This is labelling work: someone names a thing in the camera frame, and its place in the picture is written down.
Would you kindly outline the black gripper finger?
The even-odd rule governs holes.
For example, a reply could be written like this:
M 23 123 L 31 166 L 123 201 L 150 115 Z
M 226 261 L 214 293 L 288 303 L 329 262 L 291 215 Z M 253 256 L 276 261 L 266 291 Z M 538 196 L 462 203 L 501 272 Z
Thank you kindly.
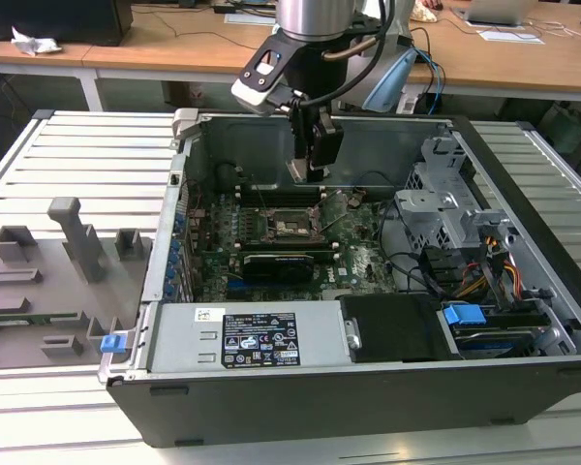
M 303 107 L 308 101 L 306 95 L 294 96 L 290 102 L 290 124 L 294 136 L 294 158 L 309 162 L 314 148 L 313 126 L 318 121 L 318 111 L 314 107 Z
M 324 169 L 337 159 L 344 130 L 331 119 L 329 113 L 321 113 L 311 128 L 308 154 L 308 182 L 320 182 Z

